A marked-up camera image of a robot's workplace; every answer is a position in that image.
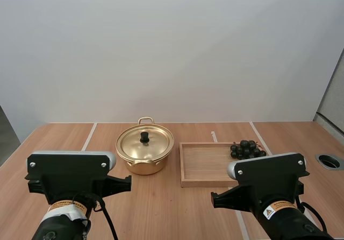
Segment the wooden table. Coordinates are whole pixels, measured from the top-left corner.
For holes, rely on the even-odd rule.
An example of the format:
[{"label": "wooden table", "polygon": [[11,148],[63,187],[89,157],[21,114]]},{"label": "wooden table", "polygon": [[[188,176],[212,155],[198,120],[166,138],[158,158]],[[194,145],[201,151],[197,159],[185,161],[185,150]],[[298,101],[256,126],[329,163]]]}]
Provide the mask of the wooden table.
[{"label": "wooden table", "polygon": [[[307,160],[309,177],[303,201],[312,205],[333,237],[344,237],[344,171],[324,169],[314,158],[333,153],[344,158],[344,147],[315,122],[301,123],[185,123],[163,124],[175,137],[168,165],[154,175],[132,174],[132,191],[105,198],[120,240],[125,239],[268,239],[250,213],[214,209],[210,192],[226,188],[181,188],[179,142],[218,142],[252,139],[272,154],[299,152]],[[117,137],[133,124],[97,124],[86,150],[116,152]],[[36,129],[0,167],[1,239],[31,239],[48,209],[43,195],[28,192],[25,160],[36,150],[81,150],[93,124],[47,124]],[[118,158],[110,175],[131,173]],[[89,239],[112,239],[102,213],[91,215]]]}]

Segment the black cable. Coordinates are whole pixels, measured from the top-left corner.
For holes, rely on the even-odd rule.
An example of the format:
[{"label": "black cable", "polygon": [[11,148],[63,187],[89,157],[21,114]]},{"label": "black cable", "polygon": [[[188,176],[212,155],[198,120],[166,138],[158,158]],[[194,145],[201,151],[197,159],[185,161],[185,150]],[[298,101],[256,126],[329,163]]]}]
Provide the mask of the black cable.
[{"label": "black cable", "polygon": [[96,210],[96,212],[98,211],[103,211],[104,213],[104,216],[110,226],[110,229],[111,229],[111,232],[112,232],[112,236],[113,236],[113,239],[114,240],[118,240],[118,237],[117,237],[117,234],[116,234],[116,231],[114,229],[114,226],[113,226],[113,223],[111,221],[111,218],[110,218],[110,215],[108,213],[108,211],[106,210],[106,207],[105,207],[105,202],[103,200],[103,198],[101,198],[100,196],[98,196],[97,194],[94,194],[94,193],[88,193],[88,192],[78,192],[76,193],[74,196],[73,196],[73,199],[72,199],[72,204],[74,204],[74,199],[77,195],[83,195],[83,196],[86,196],[86,197],[89,197],[91,199],[93,199],[94,201],[98,201],[99,202],[99,205],[101,206],[101,208],[99,210]]},{"label": "black cable", "polygon": [[320,214],[315,209],[313,209],[312,206],[310,206],[306,202],[301,202],[301,205],[305,206],[307,209],[309,209],[317,217],[317,219],[319,220],[319,222],[322,226],[323,232],[327,233],[327,228],[326,228],[325,222],[324,222],[323,218],[320,216]]},{"label": "black cable", "polygon": [[327,123],[329,123],[332,127],[334,127],[339,133],[341,133],[344,136],[344,131],[342,131],[337,125],[331,122],[325,115],[323,115],[320,112],[317,112],[316,114],[319,115],[322,119],[324,119]]}]

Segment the screw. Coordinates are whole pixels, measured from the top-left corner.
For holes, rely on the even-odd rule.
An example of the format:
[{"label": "screw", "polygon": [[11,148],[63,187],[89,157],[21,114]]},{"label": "screw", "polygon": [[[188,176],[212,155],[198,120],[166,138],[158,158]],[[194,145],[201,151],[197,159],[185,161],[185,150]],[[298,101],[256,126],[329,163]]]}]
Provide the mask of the screw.
[{"label": "screw", "polygon": [[49,233],[47,233],[44,237],[43,237],[44,240],[54,240],[56,239],[56,233],[51,231]]},{"label": "screw", "polygon": [[310,232],[310,233],[314,233],[314,232],[316,231],[316,230],[314,229],[314,227],[312,227],[311,225],[308,225],[308,224],[303,225],[303,228],[304,228],[306,231]]}]

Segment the warning label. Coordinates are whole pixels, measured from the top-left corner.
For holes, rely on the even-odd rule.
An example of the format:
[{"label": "warning label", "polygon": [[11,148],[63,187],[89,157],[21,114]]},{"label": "warning label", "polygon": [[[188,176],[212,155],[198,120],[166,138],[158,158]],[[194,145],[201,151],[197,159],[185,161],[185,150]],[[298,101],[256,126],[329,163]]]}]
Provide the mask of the warning label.
[{"label": "warning label", "polygon": [[[54,204],[52,204],[49,208],[49,211],[50,210],[53,210],[53,209],[57,209],[57,208],[60,208],[60,207],[64,207],[64,206],[67,206],[67,205],[71,205],[71,201],[70,200],[65,200],[65,201],[58,201],[58,202],[55,202]],[[77,206],[79,208],[79,210],[81,210],[81,212],[86,215],[86,211],[87,211],[87,208],[77,202],[77,201],[74,201],[74,205]]]},{"label": "warning label", "polygon": [[296,209],[296,207],[290,203],[289,201],[276,201],[272,204],[270,204],[263,212],[264,216],[269,220],[274,213],[276,213],[277,211],[281,210],[281,209],[285,209],[285,208],[294,208]]}]

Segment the gold pot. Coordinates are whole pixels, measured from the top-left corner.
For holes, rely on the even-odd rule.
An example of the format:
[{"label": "gold pot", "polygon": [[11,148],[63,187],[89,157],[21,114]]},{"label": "gold pot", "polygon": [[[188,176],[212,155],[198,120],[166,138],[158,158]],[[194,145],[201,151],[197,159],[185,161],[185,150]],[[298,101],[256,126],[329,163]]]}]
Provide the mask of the gold pot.
[{"label": "gold pot", "polygon": [[[149,119],[152,123],[141,123]],[[124,131],[117,139],[116,150],[135,174],[154,174],[163,169],[174,144],[172,133],[154,124],[150,117],[140,118],[138,125]]]}]

